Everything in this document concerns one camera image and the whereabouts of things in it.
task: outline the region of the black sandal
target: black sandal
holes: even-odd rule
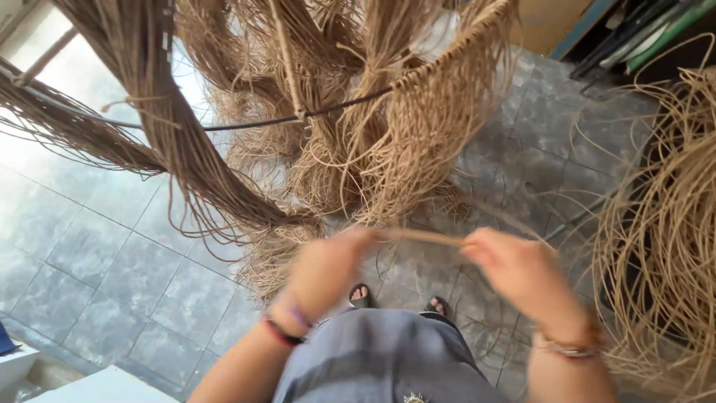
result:
[[[361,288],[365,287],[368,290],[368,294],[366,296],[358,298],[356,300],[352,300],[353,294],[356,292],[356,290],[360,290]],[[375,307],[375,304],[373,303],[373,298],[370,295],[370,287],[367,285],[360,283],[356,284],[352,289],[351,292],[348,294],[348,303],[353,308],[373,308]]]
[[[425,310],[427,312],[435,312],[438,315],[442,315],[440,312],[437,311],[437,308],[432,306],[432,303],[430,303],[430,301],[432,301],[433,298],[437,300],[437,303],[442,305],[442,309],[445,311],[445,315],[443,315],[443,316],[445,316],[447,318],[448,314],[450,313],[450,309],[448,308],[448,302],[443,297],[438,297],[437,295],[431,297],[431,299],[427,300],[427,305],[425,306]]]

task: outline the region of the tiled floor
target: tiled floor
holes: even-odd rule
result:
[[[47,35],[64,29],[58,21],[12,61],[27,67],[51,42]],[[41,79],[96,109],[124,96],[96,60],[69,63],[87,55],[86,45],[73,42],[63,54]],[[452,176],[472,201],[491,208],[476,209],[459,223],[431,215],[413,224],[461,234],[484,225],[520,233],[508,217],[495,216],[502,212],[544,236],[559,221],[524,192],[525,181],[551,192],[548,199],[568,216],[614,188],[644,128],[636,127],[632,139],[631,125],[612,120],[649,105],[588,101],[566,79],[568,71],[523,54],[510,95],[465,147]],[[183,89],[190,102],[202,99],[190,83]],[[115,118],[136,119],[121,105],[113,111]],[[0,143],[0,317],[6,327],[86,373],[117,364],[185,398],[258,318],[250,290],[202,240],[171,227],[167,178],[100,171],[9,136],[0,136]],[[183,210],[174,203],[177,222]],[[585,225],[585,233],[594,230],[593,222]],[[593,295],[591,278],[582,276],[589,263],[580,249],[584,241],[562,234],[552,243],[577,291]],[[225,257],[244,253],[208,244]],[[478,268],[450,248],[409,242],[386,245],[363,268],[384,308],[419,310],[434,294],[448,299],[487,378],[510,398],[521,398],[529,323],[491,291]]]

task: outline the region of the foot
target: foot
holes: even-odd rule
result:
[[[445,307],[442,306],[442,303],[437,300],[437,298],[433,298],[430,300],[430,305],[432,305],[433,308],[442,316],[445,316]]]
[[[368,287],[361,287],[351,295],[351,301],[368,296]]]

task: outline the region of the cable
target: cable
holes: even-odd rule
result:
[[[16,77],[15,75],[10,72],[10,70],[7,70],[6,68],[0,66],[0,73],[4,75],[5,77],[9,78],[11,81],[14,80]],[[51,97],[46,96],[45,94],[35,90],[34,88],[30,86],[21,87],[22,89],[26,90],[28,93],[34,95],[35,97],[38,97],[39,99],[43,100],[44,102],[51,103],[53,106],[57,106],[58,108],[67,110],[69,112],[74,113],[75,115],[81,116],[86,119],[96,120],[98,122],[107,123],[113,126],[120,126],[124,128],[132,128],[132,129],[140,129],[142,130],[142,125],[138,123],[129,123],[129,122],[122,122],[121,120],[114,120],[109,118],[104,118],[100,115],[95,115],[92,113],[84,112],[83,110],[79,110],[70,106],[67,106],[63,103],[57,102],[56,100],[52,99]],[[389,93],[392,91],[392,87],[386,87],[382,90],[376,91],[375,93],[368,94],[364,97],[356,98],[354,100],[346,101],[344,103],[340,103],[337,105],[329,106],[327,108],[316,110],[316,111],[306,111],[306,117],[310,118],[313,116],[318,115],[324,115],[326,113],[333,112],[334,110],[347,108],[349,106],[353,106],[359,103],[364,103],[369,100],[378,98],[384,94]],[[261,120],[258,122],[250,122],[250,123],[241,123],[238,125],[220,125],[220,126],[207,126],[204,127],[204,131],[224,131],[224,130],[239,130],[239,129],[248,129],[248,128],[260,128],[263,126],[269,126],[269,125],[278,125],[279,123],[286,123],[286,122],[294,122],[294,121],[300,121],[298,116],[296,115],[290,115],[290,116],[284,116],[282,118],[276,118],[276,119],[270,119],[270,120]]]

